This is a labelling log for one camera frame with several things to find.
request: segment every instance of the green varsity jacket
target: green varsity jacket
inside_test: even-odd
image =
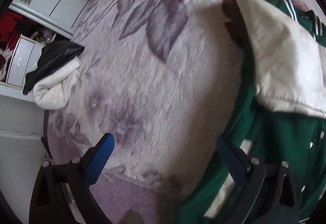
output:
[[[224,134],[265,164],[289,163],[305,223],[326,185],[326,28],[312,10],[303,12],[291,0],[236,3],[248,40],[242,84]],[[181,207],[179,223],[219,223],[240,192],[215,152]]]

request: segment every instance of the black fabric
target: black fabric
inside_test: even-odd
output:
[[[9,71],[9,66],[10,66],[10,62],[11,62],[12,56],[8,59],[7,61],[7,66],[6,66],[6,74],[4,76],[4,78],[0,81],[6,82],[7,79],[7,75],[8,75],[8,71]]]
[[[0,42],[0,49],[5,50],[7,48],[7,42]]]
[[[84,47],[67,40],[47,44],[42,48],[41,56],[37,62],[37,69],[26,74],[26,82],[22,93],[28,94],[38,81],[51,75],[67,62],[79,56],[83,51]]]
[[[27,32],[36,24],[34,21],[23,17],[22,19],[14,18],[16,21],[15,31],[24,36],[27,35]]]

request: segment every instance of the purple leaf pattern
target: purple leaf pattern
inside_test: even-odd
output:
[[[72,139],[73,139],[73,141],[75,141],[77,143],[90,146],[89,139],[84,134],[81,134],[81,133],[74,134],[74,135],[72,135]]]
[[[81,88],[81,86],[83,85],[83,79],[89,80],[92,77],[92,69],[93,69],[93,67],[95,67],[99,64],[100,60],[101,60],[101,57],[98,57],[98,50],[97,50],[94,52],[92,59],[90,61],[90,64],[87,67],[84,64],[83,68],[80,71],[80,74],[79,74],[80,77],[79,77],[79,81],[78,81],[79,88]]]
[[[77,120],[75,123],[75,134],[80,132],[80,122]]]
[[[145,170],[141,176],[145,179],[146,182],[150,182],[151,184],[162,179],[162,174],[160,174],[157,170]]]
[[[154,8],[146,26],[149,49],[162,62],[185,27],[188,13],[182,0],[161,0]]]
[[[93,87],[84,98],[84,110],[88,118],[101,123],[106,112],[105,91],[100,85]]]
[[[120,40],[137,32],[146,23],[154,9],[155,3],[155,0],[146,0],[133,10],[124,26]]]
[[[66,116],[66,126],[67,126],[67,128],[71,128],[72,127],[72,125],[74,124],[74,122],[75,122],[75,120],[76,120],[76,117],[74,116],[74,114],[68,114],[67,116]]]
[[[55,130],[60,131],[63,124],[64,124],[63,114],[61,111],[58,111],[56,113],[55,122],[54,122]]]
[[[162,178],[156,183],[156,186],[161,190],[178,194],[181,192],[183,184],[176,175],[171,175],[169,177]]]
[[[132,146],[138,140],[144,141],[144,122],[146,114],[128,92],[119,94],[116,103],[105,102],[106,96],[99,97],[93,101],[95,107],[91,109],[94,120],[101,121],[99,127],[102,132],[109,131],[115,137],[117,147],[129,149],[132,153]]]
[[[118,0],[113,0],[103,11],[95,12],[97,9],[98,1],[99,0],[95,0],[95,3],[92,4],[93,7],[90,8],[89,12],[79,23],[76,33],[73,37],[73,41],[80,42],[84,40],[118,2]]]
[[[112,28],[115,25],[115,22],[124,16],[124,14],[130,9],[130,7],[134,4],[135,0],[118,0],[117,1],[117,9],[118,13],[115,16],[115,20],[112,24]]]
[[[119,175],[119,174],[124,173],[125,170],[126,170],[126,167],[124,165],[120,165],[120,166],[117,166],[117,167],[113,167],[111,169],[108,169],[107,170],[107,173],[111,173],[113,175]]]

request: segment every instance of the floral blanket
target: floral blanket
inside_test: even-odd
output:
[[[92,194],[113,222],[129,209],[170,223],[199,183],[234,107],[242,51],[229,0],[94,0],[74,34],[85,46],[68,105],[51,112],[54,160],[105,132],[116,146]],[[293,0],[326,19],[315,0]]]

